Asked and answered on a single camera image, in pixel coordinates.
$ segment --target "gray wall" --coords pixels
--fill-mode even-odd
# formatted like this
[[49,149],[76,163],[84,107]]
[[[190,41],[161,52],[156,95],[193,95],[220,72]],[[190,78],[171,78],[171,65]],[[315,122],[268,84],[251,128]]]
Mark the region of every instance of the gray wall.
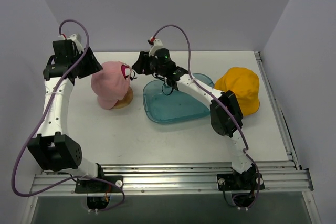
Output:
[[[10,176],[20,148],[42,114],[42,70],[58,25],[44,0],[0,0],[0,5],[0,223],[17,224],[27,199],[13,194]],[[18,189],[29,192],[38,171],[26,152]]]
[[336,0],[290,0],[264,51],[323,223],[336,219],[335,52]]
[[[185,28],[193,50],[261,50],[288,0],[46,0],[58,22],[82,21],[95,51],[139,51],[161,26]],[[179,31],[160,38],[186,50]]]

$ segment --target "yellow hat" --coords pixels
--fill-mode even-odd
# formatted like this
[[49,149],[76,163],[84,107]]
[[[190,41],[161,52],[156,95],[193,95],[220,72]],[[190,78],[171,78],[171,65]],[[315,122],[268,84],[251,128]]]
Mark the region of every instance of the yellow hat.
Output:
[[252,70],[230,68],[216,82],[215,89],[234,92],[244,116],[253,114],[259,109],[259,78]]

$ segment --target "pink hat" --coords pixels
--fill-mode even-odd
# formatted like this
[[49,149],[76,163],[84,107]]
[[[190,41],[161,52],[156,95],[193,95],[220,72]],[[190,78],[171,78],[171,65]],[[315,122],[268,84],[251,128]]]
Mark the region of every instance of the pink hat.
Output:
[[98,96],[99,105],[109,110],[125,97],[131,78],[131,73],[126,77],[125,70],[131,67],[119,61],[105,62],[102,67],[103,70],[92,75],[91,87]]

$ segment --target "purple cable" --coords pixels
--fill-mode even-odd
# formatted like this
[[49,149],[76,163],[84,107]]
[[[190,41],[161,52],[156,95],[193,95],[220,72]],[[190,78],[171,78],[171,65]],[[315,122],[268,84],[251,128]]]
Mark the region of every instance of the purple cable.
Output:
[[239,124],[238,124],[238,122],[236,121],[236,119],[235,119],[235,117],[230,113],[230,111],[224,106],[224,104],[222,104],[221,103],[221,101],[217,98],[217,97],[215,97],[211,92],[209,92],[209,91],[207,91],[206,89],[204,89],[194,78],[193,78],[193,75],[191,74],[191,71],[190,71],[190,62],[191,62],[191,48],[190,48],[190,42],[189,42],[189,38],[188,38],[188,36],[187,36],[187,34],[185,33],[185,31],[181,28],[181,27],[179,27],[179,26],[177,26],[177,25],[174,25],[174,24],[169,24],[169,25],[165,25],[165,26],[163,26],[163,27],[161,27],[159,30],[157,30],[156,31],[156,33],[154,34],[154,36],[153,36],[153,38],[155,38],[156,36],[157,36],[157,34],[162,30],[162,29],[164,29],[164,28],[166,28],[166,27],[175,27],[175,28],[177,28],[177,29],[179,29],[182,33],[183,33],[183,35],[184,35],[184,37],[185,37],[185,39],[186,39],[186,41],[187,41],[187,44],[188,44],[188,72],[189,72],[189,76],[190,76],[190,79],[192,79],[193,81],[194,81],[194,83],[201,89],[201,90],[203,90],[205,93],[207,93],[208,95],[210,95],[222,108],[223,108],[223,110],[225,111],[225,113],[227,113],[228,114],[228,116],[230,117],[230,119],[233,121],[233,123],[235,124],[235,126],[236,126],[236,128],[238,129],[238,131],[239,131],[239,133],[240,133],[240,135],[241,135],[241,137],[242,137],[242,139],[243,139],[243,142],[244,142],[244,145],[245,145],[245,148],[243,149],[243,152],[245,153],[245,155],[251,160],[251,162],[254,164],[254,166],[255,166],[255,168],[256,168],[256,170],[257,170],[257,173],[258,173],[258,185],[257,185],[257,193],[256,193],[256,196],[255,196],[255,199],[253,200],[253,202],[247,207],[247,208],[251,208],[254,204],[255,204],[255,202],[256,202],[256,200],[257,200],[257,198],[258,198],[258,196],[259,196],[259,191],[260,191],[260,179],[261,179],[261,177],[260,177],[260,172],[259,172],[259,168],[258,168],[258,166],[257,166],[257,164],[256,164],[256,162],[252,159],[252,157],[250,156],[250,155],[248,155],[247,153],[246,153],[246,151],[249,149],[249,147],[248,147],[248,144],[247,144],[247,141],[246,141],[246,138],[245,138],[245,135],[243,134],[243,131],[242,131],[242,128],[239,126]]
[[[54,100],[54,97],[55,97],[55,92],[58,90],[58,87],[61,85],[62,81],[66,79],[67,75],[78,65],[78,63],[84,58],[85,54],[87,53],[88,51],[88,48],[89,48],[89,34],[88,34],[88,31],[85,29],[85,27],[78,21],[74,20],[74,19],[66,19],[64,20],[60,25],[59,25],[59,28],[58,28],[58,32],[59,34],[61,35],[62,32],[62,26],[67,23],[67,22],[74,22],[76,24],[78,24],[84,31],[85,33],[85,36],[86,36],[86,45],[85,45],[85,50],[84,52],[82,53],[82,55],[79,57],[79,59],[63,74],[63,76],[59,79],[59,81],[56,83],[55,87],[54,87],[54,90],[53,90],[53,93],[51,94],[50,96],[50,99],[48,101],[48,104],[46,106],[46,109],[44,110],[43,112],[43,115],[40,119],[40,121],[37,123],[36,127],[33,129],[33,131],[31,132],[31,134],[29,135],[28,139],[26,140],[26,142],[24,143],[24,145],[22,146],[17,158],[16,158],[16,161],[15,161],[15,164],[14,164],[14,168],[13,168],[13,172],[12,172],[12,180],[11,180],[11,187],[12,187],[12,191],[17,195],[17,196],[20,196],[20,197],[30,197],[30,196],[35,196],[35,195],[38,195],[40,193],[43,193],[44,191],[47,191],[55,186],[58,186],[70,179],[73,179],[73,178],[82,178],[82,176],[74,176],[74,177],[69,177],[69,178],[66,178],[66,179],[63,179],[53,185],[50,185],[40,191],[36,191],[34,193],[29,193],[29,194],[23,194],[23,193],[20,193],[17,189],[16,189],[16,186],[15,186],[15,177],[16,177],[16,172],[17,172],[17,168],[19,166],[19,163],[20,163],[20,160],[23,156],[23,153],[25,151],[25,149],[27,148],[28,146],[28,143],[29,141],[35,136],[36,132],[38,131],[38,129],[40,128],[41,124],[43,123],[44,119],[46,118],[47,114],[48,114],[48,111],[50,109],[50,106],[51,104],[53,103],[53,100]],[[109,207],[109,208],[105,208],[105,209],[101,209],[99,211],[107,211],[107,210],[110,210],[120,204],[122,204],[124,201],[125,201],[125,193],[123,192],[123,190],[121,188],[119,188],[118,186],[116,186],[115,184],[109,182],[109,181],[106,181],[106,180],[103,180],[103,179],[100,179],[100,178],[91,178],[91,177],[88,177],[86,176],[85,178],[88,178],[88,179],[93,179],[93,180],[96,180],[96,181],[100,181],[100,182],[104,182],[104,183],[107,183],[109,184],[110,186],[113,186],[114,188],[117,188],[121,193],[122,193],[122,196],[123,196],[123,199]]]

